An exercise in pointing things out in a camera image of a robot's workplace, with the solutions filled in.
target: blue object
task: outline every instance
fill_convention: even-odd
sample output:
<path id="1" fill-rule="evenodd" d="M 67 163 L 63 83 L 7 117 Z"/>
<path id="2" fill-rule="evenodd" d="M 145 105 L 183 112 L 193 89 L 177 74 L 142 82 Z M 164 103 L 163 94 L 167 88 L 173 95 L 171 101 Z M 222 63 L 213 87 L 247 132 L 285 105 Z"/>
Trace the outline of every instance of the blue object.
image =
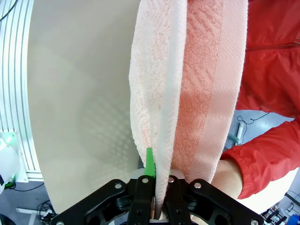
<path id="1" fill-rule="evenodd" d="M 294 214 L 289 218 L 286 225 L 297 225 L 298 221 L 299 221 L 299 216 L 297 214 Z"/>

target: jacket cuff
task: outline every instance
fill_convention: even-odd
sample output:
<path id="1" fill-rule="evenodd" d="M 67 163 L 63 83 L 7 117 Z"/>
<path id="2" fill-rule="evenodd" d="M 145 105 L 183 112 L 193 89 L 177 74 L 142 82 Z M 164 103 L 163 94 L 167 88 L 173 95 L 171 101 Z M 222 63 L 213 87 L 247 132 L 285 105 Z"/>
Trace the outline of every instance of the jacket cuff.
<path id="1" fill-rule="evenodd" d="M 239 151 L 235 149 L 228 150 L 224 152 L 221 159 L 233 159 L 240 168 L 242 179 L 243 179 L 243 189 L 238 199 L 244 199 L 250 197 L 254 193 L 253 184 L 254 179 L 251 172 L 251 162 L 243 159 L 239 155 Z"/>

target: ribbed metal panel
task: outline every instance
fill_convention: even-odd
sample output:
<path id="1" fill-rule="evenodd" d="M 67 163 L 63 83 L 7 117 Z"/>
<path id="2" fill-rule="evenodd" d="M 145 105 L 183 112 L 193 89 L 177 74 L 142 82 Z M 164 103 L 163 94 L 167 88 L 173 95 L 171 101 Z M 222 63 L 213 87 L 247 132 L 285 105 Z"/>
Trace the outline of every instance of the ribbed metal panel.
<path id="1" fill-rule="evenodd" d="M 15 0 L 0 1 L 0 17 Z M 33 0 L 18 0 L 0 22 L 0 125 L 1 132 L 16 132 L 28 172 L 40 172 L 27 98 L 27 47 Z"/>

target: towel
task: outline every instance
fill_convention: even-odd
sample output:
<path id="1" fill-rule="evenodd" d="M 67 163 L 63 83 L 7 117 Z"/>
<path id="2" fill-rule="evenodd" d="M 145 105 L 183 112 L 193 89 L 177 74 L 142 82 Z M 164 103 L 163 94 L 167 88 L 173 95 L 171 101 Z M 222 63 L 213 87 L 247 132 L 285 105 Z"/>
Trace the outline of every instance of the towel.
<path id="1" fill-rule="evenodd" d="M 156 161 L 156 217 L 170 168 L 211 182 L 239 93 L 247 0 L 141 0 L 129 71 L 132 135 Z"/>

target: table surface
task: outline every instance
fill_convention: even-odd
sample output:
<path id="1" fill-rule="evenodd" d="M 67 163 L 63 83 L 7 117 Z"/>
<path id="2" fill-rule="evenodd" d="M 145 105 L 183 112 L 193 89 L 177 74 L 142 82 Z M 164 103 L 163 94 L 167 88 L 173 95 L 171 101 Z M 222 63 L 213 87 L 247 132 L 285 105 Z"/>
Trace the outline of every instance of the table surface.
<path id="1" fill-rule="evenodd" d="M 60 213 L 137 168 L 128 83 L 139 0 L 39 0 L 28 100 L 45 186 Z"/>

